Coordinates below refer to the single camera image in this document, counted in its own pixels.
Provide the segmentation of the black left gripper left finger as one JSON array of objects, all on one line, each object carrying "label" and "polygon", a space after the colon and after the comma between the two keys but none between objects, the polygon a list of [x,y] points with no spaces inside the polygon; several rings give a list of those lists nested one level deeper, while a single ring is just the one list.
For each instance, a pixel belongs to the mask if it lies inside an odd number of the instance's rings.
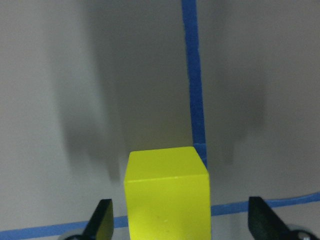
[{"label": "black left gripper left finger", "polygon": [[111,240],[114,233],[113,202],[111,199],[99,201],[83,231],[84,240]]}]

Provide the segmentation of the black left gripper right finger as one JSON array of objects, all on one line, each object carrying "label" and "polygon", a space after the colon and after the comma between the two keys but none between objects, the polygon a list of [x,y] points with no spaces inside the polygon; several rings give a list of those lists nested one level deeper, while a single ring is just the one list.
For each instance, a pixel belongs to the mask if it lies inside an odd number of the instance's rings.
[{"label": "black left gripper right finger", "polygon": [[290,230],[259,196],[249,197],[248,229],[255,240],[298,239],[297,232]]}]

